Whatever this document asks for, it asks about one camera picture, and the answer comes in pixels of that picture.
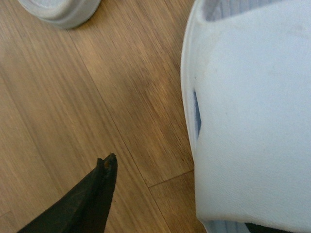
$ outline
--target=wood grain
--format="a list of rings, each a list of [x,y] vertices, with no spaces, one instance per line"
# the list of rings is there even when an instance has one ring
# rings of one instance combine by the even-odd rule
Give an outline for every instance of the wood grain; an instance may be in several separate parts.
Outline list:
[[[195,216],[194,172],[150,188],[172,233],[205,233]]]
[[[70,31],[148,186],[193,169],[179,75],[191,4],[105,0]]]
[[[17,223],[12,212],[0,216],[0,232],[15,233],[17,230]]]
[[[68,32],[18,3],[0,4],[8,38],[0,72],[57,190],[64,194],[97,157],[115,152],[119,174],[106,232],[170,232]]]
[[[21,228],[61,195],[3,84],[0,109],[0,215],[11,211]]]

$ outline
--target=white sneaker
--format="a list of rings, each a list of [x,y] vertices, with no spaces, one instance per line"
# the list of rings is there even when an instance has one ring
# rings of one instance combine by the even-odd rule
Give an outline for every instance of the white sneaker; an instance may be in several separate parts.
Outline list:
[[[209,233],[311,232],[311,0],[274,1],[196,0],[188,20],[181,85]]]
[[[18,0],[32,15],[56,27],[69,29],[86,22],[101,0]]]

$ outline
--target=white rubber sole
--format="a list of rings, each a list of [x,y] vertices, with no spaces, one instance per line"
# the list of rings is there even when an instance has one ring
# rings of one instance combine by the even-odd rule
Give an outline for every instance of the white rubber sole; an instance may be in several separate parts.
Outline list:
[[[63,29],[75,28],[86,22],[101,2],[101,0],[18,1],[30,14]]]

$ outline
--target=wooden floor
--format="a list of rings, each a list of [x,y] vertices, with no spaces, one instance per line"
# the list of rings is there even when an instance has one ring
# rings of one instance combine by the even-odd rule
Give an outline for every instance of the wooden floor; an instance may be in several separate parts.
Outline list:
[[[103,0],[75,30],[0,1],[0,233],[117,154],[106,233],[203,233],[180,89],[193,0]]]

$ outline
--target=white shoe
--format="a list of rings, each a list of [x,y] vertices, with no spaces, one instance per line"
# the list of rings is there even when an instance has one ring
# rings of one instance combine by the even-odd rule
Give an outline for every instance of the white shoe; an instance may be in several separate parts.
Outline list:
[[[189,17],[181,85],[209,233],[311,232],[311,0],[273,1],[196,0]]]
[[[86,22],[101,0],[18,0],[32,15],[56,27],[75,28]]]

